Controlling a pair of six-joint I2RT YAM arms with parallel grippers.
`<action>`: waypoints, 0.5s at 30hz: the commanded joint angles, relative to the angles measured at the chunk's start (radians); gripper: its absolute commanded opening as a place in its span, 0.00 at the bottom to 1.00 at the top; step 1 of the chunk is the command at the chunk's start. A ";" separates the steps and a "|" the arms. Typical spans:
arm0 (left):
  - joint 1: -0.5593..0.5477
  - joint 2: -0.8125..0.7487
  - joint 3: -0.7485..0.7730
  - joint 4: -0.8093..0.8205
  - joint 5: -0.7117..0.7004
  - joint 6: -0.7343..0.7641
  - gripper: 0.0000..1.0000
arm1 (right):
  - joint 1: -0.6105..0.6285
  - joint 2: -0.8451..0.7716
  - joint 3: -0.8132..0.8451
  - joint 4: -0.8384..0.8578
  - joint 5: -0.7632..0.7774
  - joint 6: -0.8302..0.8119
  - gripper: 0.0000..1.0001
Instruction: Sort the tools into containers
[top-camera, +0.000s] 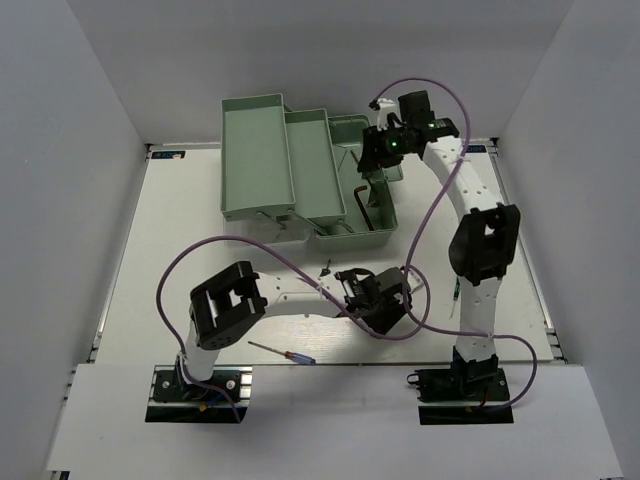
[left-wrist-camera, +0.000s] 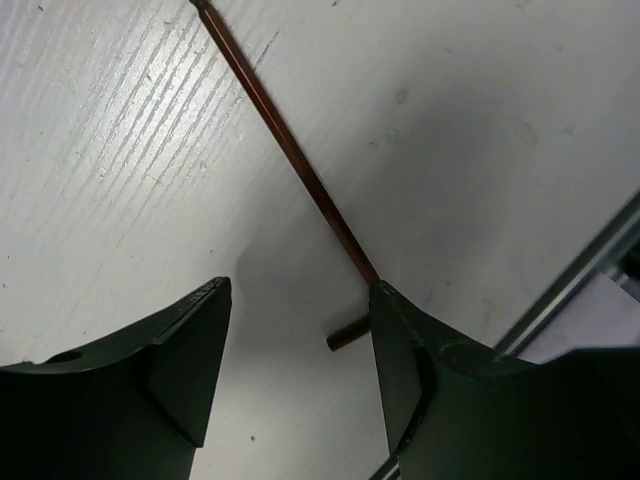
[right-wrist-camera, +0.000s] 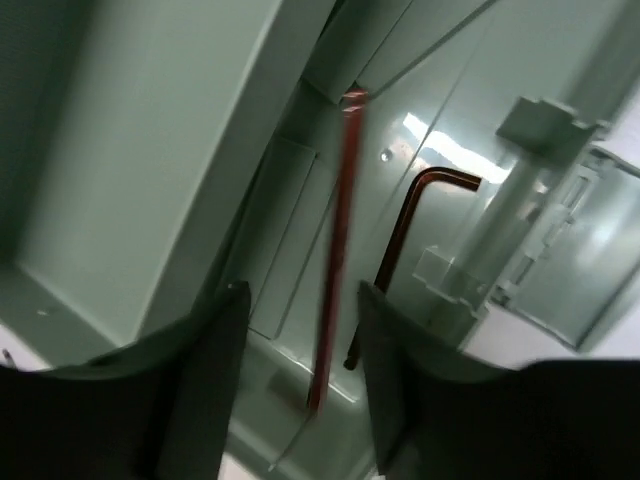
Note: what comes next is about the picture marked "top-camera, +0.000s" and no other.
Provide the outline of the long brown hex key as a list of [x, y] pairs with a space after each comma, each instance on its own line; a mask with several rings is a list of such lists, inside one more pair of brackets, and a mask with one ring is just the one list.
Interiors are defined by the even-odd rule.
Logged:
[[362, 215], [362, 218], [363, 218], [363, 220], [365, 222], [365, 225], [366, 225], [367, 229], [370, 232], [372, 232], [372, 231], [375, 230], [375, 227], [374, 227], [374, 225], [373, 225], [373, 223], [371, 221], [371, 218], [370, 218], [370, 216], [369, 216], [369, 214], [367, 212], [367, 209], [366, 209], [364, 203], [362, 202], [362, 200], [360, 198], [360, 194], [362, 192], [365, 192], [367, 189], [368, 189], [368, 187], [366, 185], [355, 187], [354, 191], [353, 191], [353, 195], [354, 195], [355, 202], [356, 202], [357, 207], [358, 207], [358, 209], [359, 209], [359, 211], [360, 211], [360, 213]]

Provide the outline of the thin green precision screwdriver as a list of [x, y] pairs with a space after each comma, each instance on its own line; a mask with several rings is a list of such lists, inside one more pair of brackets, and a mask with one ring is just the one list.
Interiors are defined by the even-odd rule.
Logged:
[[459, 297], [460, 297], [460, 279], [456, 278], [454, 291], [452, 295], [452, 305], [451, 305], [449, 318], [453, 318]]

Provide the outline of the mint green plastic toolbox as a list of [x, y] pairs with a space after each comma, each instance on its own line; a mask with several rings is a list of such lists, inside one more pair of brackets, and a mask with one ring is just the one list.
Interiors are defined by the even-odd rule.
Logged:
[[[349, 153], [360, 158], [365, 114], [331, 116], [323, 108], [293, 110], [280, 93], [221, 102], [220, 211], [246, 235], [261, 227], [266, 241], [291, 231], [313, 237], [319, 250], [342, 253], [386, 246], [398, 228], [390, 185], [400, 167], [363, 179]], [[360, 194], [375, 230], [354, 199]]]

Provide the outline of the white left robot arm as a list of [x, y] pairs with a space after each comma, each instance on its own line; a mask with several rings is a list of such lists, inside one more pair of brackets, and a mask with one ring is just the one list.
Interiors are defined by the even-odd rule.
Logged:
[[402, 267], [378, 274], [352, 268], [313, 286], [298, 275], [270, 275], [254, 270], [249, 261], [236, 262], [190, 293], [190, 329], [176, 360], [177, 387], [191, 399], [205, 396], [220, 351], [238, 343], [263, 318], [353, 315], [386, 335], [405, 315], [403, 297], [417, 288], [416, 276], [405, 275]]

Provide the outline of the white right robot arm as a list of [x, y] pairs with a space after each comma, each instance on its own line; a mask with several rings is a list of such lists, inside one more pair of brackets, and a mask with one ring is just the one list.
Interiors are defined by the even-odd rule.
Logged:
[[464, 159], [467, 147], [459, 130], [450, 119], [435, 115], [426, 91], [397, 100], [378, 98], [370, 107], [377, 119], [363, 132], [357, 167], [362, 178], [374, 182], [382, 170], [415, 154], [436, 175], [457, 215], [448, 257], [460, 282], [454, 359], [463, 366], [453, 371], [451, 384], [459, 396], [475, 398], [488, 385], [482, 367], [497, 364], [497, 294], [515, 256], [520, 211], [494, 195]]

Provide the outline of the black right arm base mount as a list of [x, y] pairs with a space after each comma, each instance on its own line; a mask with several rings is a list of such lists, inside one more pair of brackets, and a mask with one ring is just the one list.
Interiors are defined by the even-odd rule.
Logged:
[[406, 377], [418, 393], [421, 426], [474, 426], [513, 424], [511, 407], [499, 408], [510, 401], [505, 372], [484, 381], [471, 393], [462, 393], [448, 368], [415, 370]]

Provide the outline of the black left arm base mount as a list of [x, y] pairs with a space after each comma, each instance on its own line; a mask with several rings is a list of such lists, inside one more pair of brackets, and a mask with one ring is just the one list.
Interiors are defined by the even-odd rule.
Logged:
[[[217, 368], [209, 384], [232, 400], [239, 419], [249, 406], [253, 369], [249, 366]], [[187, 384], [176, 366], [156, 366], [145, 413], [146, 423], [237, 424], [231, 404], [211, 389]]]

